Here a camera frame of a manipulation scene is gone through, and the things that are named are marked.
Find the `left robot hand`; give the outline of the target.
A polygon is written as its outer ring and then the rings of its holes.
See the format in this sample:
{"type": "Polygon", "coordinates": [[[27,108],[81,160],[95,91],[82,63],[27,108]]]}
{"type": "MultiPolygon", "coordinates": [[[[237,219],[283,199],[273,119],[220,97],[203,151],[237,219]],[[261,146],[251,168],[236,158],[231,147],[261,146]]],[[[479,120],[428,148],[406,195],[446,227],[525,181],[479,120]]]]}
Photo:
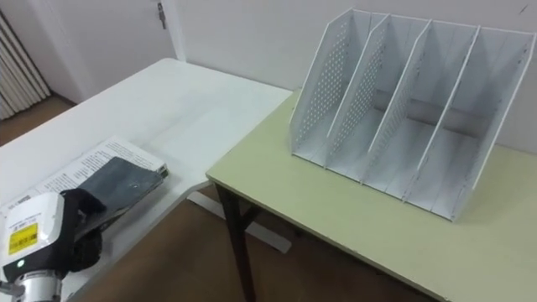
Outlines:
{"type": "Polygon", "coordinates": [[[78,237],[88,220],[107,207],[83,189],[48,192],[20,202],[8,212],[1,261],[13,283],[26,273],[50,270],[64,278],[95,265],[101,258],[102,232],[78,237]]]}

